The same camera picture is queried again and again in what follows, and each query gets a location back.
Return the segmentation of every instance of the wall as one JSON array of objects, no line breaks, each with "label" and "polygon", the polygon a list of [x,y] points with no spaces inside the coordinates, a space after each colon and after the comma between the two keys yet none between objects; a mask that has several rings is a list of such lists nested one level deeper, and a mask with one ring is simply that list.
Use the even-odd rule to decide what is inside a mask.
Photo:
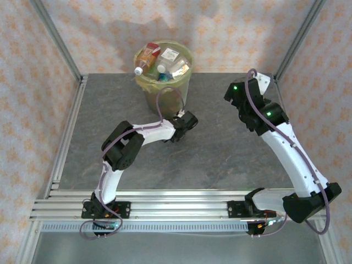
[{"label": "wall", "polygon": [[342,194],[332,219],[344,256],[352,255],[352,2],[328,0],[280,82],[302,145]]},{"label": "wall", "polygon": [[133,56],[172,39],[194,53],[196,72],[275,72],[313,0],[44,0],[86,73],[133,71]]},{"label": "wall", "polygon": [[28,0],[0,5],[0,263],[14,263],[77,87]]}]

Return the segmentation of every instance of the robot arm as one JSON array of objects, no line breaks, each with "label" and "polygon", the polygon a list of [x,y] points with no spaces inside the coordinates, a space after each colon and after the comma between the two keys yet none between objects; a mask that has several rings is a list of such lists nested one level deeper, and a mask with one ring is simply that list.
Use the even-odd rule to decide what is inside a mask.
[{"label": "robot arm", "polygon": [[161,124],[156,122],[145,125],[131,125],[127,121],[121,122],[103,143],[102,151],[126,131],[134,131],[118,140],[103,156],[102,175],[104,177],[92,193],[90,201],[84,202],[82,218],[109,217],[102,204],[110,209],[116,207],[116,189],[121,176],[125,169],[134,162],[142,146],[158,140],[177,142],[197,123],[197,118],[189,111],[186,113],[180,111],[177,116],[167,120],[164,119]]},{"label": "robot arm", "polygon": [[[156,127],[157,124],[159,124],[159,122],[146,125],[132,125],[132,128]],[[108,146],[110,142],[112,142],[117,136],[122,133],[120,132],[119,127],[117,127],[116,130],[109,136],[109,138],[103,144],[103,150]],[[105,166],[103,167],[103,170],[107,168],[107,173],[102,183],[101,191],[103,200],[100,202],[103,202],[106,205],[115,200],[116,189],[120,181],[121,175],[124,170],[132,164],[136,157],[136,154],[142,146],[158,140],[170,140],[171,138],[173,138],[175,131],[176,128],[174,127],[174,125],[170,121],[164,120],[161,126],[159,127],[136,131],[130,139],[127,139],[129,141],[125,140],[126,145],[124,145],[122,142],[116,143],[116,146],[109,150],[104,157],[103,162]],[[114,152],[123,153],[122,157],[116,156]],[[100,188],[98,186],[94,192],[98,200],[99,191]]]},{"label": "robot arm", "polygon": [[[224,99],[236,106],[239,110],[239,118],[246,124],[247,128],[250,131],[256,131],[257,135],[270,146],[288,173],[295,193],[282,191],[274,194],[264,188],[259,188],[249,193],[246,196],[246,201],[250,211],[286,212],[292,220],[301,223],[325,206],[321,191],[317,186],[318,183],[322,184],[329,202],[341,193],[341,188],[337,183],[329,183],[314,166],[298,142],[292,125],[280,105],[263,98],[269,83],[270,78],[268,76],[258,73],[256,77],[249,80],[250,96],[259,112],[293,140],[293,146],[268,126],[252,109],[245,93],[244,80],[231,83]],[[318,177],[318,182],[314,181],[307,164],[294,148],[296,146],[311,164]]]}]

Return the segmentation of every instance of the gray tabletop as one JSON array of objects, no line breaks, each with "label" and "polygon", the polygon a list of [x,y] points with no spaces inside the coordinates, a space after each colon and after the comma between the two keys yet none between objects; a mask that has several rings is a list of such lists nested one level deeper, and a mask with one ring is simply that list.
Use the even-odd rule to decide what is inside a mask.
[{"label": "gray tabletop", "polygon": [[[118,189],[291,188],[272,150],[238,118],[223,99],[239,74],[192,75],[186,110],[199,120],[180,142],[144,146]],[[265,96],[278,102],[271,85]],[[60,189],[94,189],[101,174],[98,157],[107,136],[123,120],[158,121],[133,74],[90,74],[75,124]]]}]

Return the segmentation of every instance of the plastic bottle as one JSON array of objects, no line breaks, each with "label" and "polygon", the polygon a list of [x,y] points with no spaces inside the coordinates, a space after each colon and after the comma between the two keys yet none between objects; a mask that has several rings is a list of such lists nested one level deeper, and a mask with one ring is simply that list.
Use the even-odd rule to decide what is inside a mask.
[{"label": "plastic bottle", "polygon": [[156,58],[160,54],[160,46],[155,43],[148,43],[144,51],[139,54],[135,62],[134,73],[136,75],[141,75],[142,73],[147,73],[153,66]]},{"label": "plastic bottle", "polygon": [[185,57],[181,56],[175,61],[175,64],[170,67],[170,73],[172,75],[172,78],[177,80],[182,75],[184,75],[190,68],[191,64]]},{"label": "plastic bottle", "polygon": [[150,70],[144,74],[144,76],[148,77],[151,80],[158,80],[160,76],[160,72],[156,69],[156,64],[150,68]]},{"label": "plastic bottle", "polygon": [[165,48],[157,59],[157,70],[160,73],[170,72],[169,69],[176,63],[180,53],[172,48]]}]

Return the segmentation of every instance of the yellow trash can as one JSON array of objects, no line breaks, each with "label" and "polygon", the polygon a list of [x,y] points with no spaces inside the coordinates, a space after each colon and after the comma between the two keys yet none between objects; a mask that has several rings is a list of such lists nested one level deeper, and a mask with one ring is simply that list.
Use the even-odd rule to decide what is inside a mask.
[{"label": "yellow trash can", "polygon": [[[184,45],[171,40],[155,41],[154,43],[160,45],[161,50],[165,47],[174,48],[179,51],[191,64],[190,69],[182,75],[177,80],[170,81],[157,81],[152,80],[146,77],[144,74],[136,75],[136,82],[139,86],[142,87],[145,98],[147,100],[148,106],[150,109],[157,114],[156,108],[156,96],[158,92],[166,86],[172,86],[178,88],[182,94],[184,103],[186,104],[187,93],[188,93],[188,84],[191,78],[192,69],[193,69],[193,56],[191,51]],[[133,62],[135,63],[138,55],[144,50],[142,48],[134,56]],[[179,94],[172,89],[165,89],[159,97],[159,106],[161,113],[164,117],[172,117],[182,108],[182,100]]]}]

